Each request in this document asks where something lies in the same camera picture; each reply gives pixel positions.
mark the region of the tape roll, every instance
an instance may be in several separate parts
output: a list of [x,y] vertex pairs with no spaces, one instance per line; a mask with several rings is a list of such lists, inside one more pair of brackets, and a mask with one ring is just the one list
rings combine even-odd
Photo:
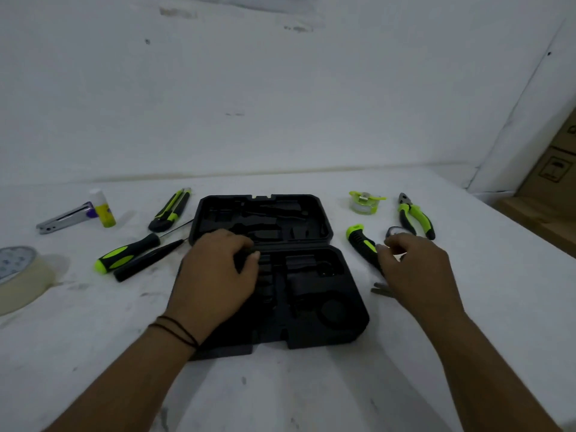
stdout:
[[28,246],[0,249],[0,315],[40,297],[54,283],[52,268]]

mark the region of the table surface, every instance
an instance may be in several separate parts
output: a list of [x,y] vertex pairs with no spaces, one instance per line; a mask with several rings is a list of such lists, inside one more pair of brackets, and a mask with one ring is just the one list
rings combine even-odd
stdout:
[[[252,355],[189,363],[153,430],[458,431],[441,363],[416,321],[393,299],[370,293],[380,278],[346,241],[364,223],[382,241],[398,224],[405,192],[434,223],[466,310],[543,406],[561,424],[576,399],[576,261],[423,167],[101,184],[117,226],[91,220],[39,235],[35,225],[88,199],[93,184],[0,188],[0,246],[34,246],[57,284],[0,317],[0,418],[6,430],[53,421],[151,322],[168,300],[185,244],[124,283],[92,270],[96,258],[141,239],[175,189],[198,201],[220,194],[314,194],[354,276],[370,324],[357,341],[288,350],[261,344]],[[389,197],[376,215],[348,208],[348,191]],[[183,227],[172,239],[185,237]]]

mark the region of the black plastic tool case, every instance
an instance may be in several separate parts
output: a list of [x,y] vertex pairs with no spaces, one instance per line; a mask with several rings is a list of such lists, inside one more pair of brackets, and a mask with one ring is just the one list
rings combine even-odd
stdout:
[[254,344],[280,340],[288,348],[349,343],[368,325],[346,261],[329,245],[333,233],[317,197],[205,197],[196,210],[190,244],[217,229],[251,238],[261,252],[260,272],[252,297],[193,359],[250,354]]

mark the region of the black string bracelet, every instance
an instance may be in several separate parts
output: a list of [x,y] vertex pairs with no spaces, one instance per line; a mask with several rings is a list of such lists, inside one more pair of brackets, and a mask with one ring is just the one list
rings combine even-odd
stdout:
[[176,321],[175,319],[168,317],[166,315],[160,315],[160,316],[158,316],[158,318],[159,319],[165,319],[165,320],[171,321],[172,323],[176,324],[186,335],[188,335],[188,337],[190,338],[190,340],[192,342],[192,347],[194,347],[196,349],[198,347],[200,347],[200,344],[198,343],[198,341],[196,341],[196,338],[194,338],[190,332],[188,332],[186,329],[184,329],[184,326],[182,326],[178,321]]
[[161,324],[158,323],[151,323],[148,325],[148,327],[159,327],[161,329],[164,329],[166,332],[168,332],[169,334],[174,335],[175,337],[177,337],[177,339],[179,339],[180,341],[182,341],[184,344],[192,347],[192,348],[197,348],[194,346],[194,344],[192,344],[190,341],[185,340],[184,338],[182,338],[179,334],[177,334],[176,332],[171,331],[170,329],[168,329],[166,326],[162,326]]

